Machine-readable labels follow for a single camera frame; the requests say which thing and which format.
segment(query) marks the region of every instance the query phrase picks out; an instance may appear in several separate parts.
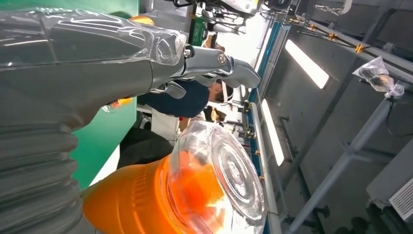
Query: metal bolt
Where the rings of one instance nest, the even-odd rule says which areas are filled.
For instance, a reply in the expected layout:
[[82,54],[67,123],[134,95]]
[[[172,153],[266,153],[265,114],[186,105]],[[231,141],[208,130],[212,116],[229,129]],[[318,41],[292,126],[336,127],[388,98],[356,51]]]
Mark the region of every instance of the metal bolt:
[[191,50],[184,50],[184,57],[189,58],[192,56]]
[[226,56],[224,54],[219,54],[218,61],[220,62],[220,64],[224,64],[226,62]]

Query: air vent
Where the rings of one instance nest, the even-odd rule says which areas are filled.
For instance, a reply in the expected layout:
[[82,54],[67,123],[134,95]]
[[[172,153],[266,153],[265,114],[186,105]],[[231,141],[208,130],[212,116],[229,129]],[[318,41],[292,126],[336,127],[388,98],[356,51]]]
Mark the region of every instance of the air vent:
[[403,220],[413,215],[413,178],[407,182],[389,200]]

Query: plastic bag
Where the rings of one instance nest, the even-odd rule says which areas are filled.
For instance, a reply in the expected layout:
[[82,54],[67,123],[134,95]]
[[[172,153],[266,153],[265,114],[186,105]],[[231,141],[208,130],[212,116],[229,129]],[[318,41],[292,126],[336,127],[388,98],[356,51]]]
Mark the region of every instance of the plastic bag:
[[389,71],[384,66],[381,56],[362,65],[353,74],[369,82],[376,91],[386,93],[387,98],[404,94],[404,86],[394,83],[394,79],[389,76]]
[[85,10],[0,11],[0,67],[150,60],[176,65],[186,36]]

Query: ceiling light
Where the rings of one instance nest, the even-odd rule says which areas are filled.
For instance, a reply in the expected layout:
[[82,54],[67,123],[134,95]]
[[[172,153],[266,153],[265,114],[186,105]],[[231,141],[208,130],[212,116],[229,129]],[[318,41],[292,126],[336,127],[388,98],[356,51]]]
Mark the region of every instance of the ceiling light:
[[314,61],[311,60],[298,46],[296,46],[291,40],[288,40],[285,44],[285,49],[300,65],[300,67],[310,76],[310,78],[316,83],[319,88],[324,88],[328,81],[328,74],[322,70]]
[[282,153],[280,140],[278,138],[277,131],[275,130],[274,122],[272,121],[272,116],[270,113],[270,109],[268,108],[267,100],[263,100],[261,108],[263,110],[264,119],[267,124],[268,133],[270,135],[270,141],[272,144],[272,150],[275,155],[275,160],[277,162],[277,165],[280,166],[281,163],[284,161],[284,154]]
[[241,95],[245,97],[245,86],[241,85]]

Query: clear plastic cover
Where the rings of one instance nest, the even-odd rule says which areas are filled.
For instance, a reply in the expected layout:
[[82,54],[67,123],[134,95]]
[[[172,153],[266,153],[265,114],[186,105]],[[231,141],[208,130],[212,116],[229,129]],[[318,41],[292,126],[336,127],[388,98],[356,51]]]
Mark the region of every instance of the clear plastic cover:
[[203,234],[262,233],[263,189],[234,136],[217,124],[193,121],[170,157],[167,180],[175,214]]
[[386,97],[404,94],[404,87],[394,83],[394,79],[389,76],[389,71],[384,66],[381,57],[362,65],[353,74],[369,82],[376,91],[385,92]]
[[84,10],[0,12],[0,67],[150,60],[176,65],[186,36]]

